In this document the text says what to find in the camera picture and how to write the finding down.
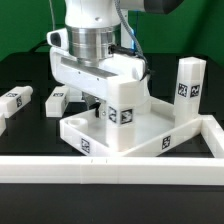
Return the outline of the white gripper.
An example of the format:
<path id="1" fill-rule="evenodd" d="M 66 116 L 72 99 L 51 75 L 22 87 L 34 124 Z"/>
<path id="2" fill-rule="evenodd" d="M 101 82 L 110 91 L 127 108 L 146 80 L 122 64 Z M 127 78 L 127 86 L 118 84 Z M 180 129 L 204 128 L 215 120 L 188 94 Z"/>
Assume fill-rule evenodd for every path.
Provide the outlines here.
<path id="1" fill-rule="evenodd" d="M 97 118 L 106 117 L 105 101 L 109 99 L 109 78 L 121 77 L 124 81 L 136 80 L 137 90 L 122 94 L 124 102 L 127 103 L 131 97 L 134 97 L 138 109 L 150 106 L 147 81 L 141 81 L 143 70 L 146 68 L 142 59 L 113 54 L 111 57 L 99 61 L 97 65 L 87 66 L 67 51 L 52 47 L 50 63 L 53 77 L 57 82 L 100 99 L 95 108 Z"/>

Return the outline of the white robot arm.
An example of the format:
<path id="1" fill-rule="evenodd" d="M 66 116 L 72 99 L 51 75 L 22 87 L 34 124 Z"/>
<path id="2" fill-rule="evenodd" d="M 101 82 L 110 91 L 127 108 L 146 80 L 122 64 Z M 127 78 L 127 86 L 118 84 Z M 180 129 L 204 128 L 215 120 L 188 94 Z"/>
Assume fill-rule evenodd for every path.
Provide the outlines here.
<path id="1" fill-rule="evenodd" d="M 136 109 L 151 110 L 147 59 L 123 12 L 169 14 L 184 0 L 65 0 L 65 27 L 47 34 L 52 74 L 61 85 L 45 103 L 46 115 L 61 117 L 70 102 L 106 102 L 108 79 L 128 75 L 140 83 Z"/>

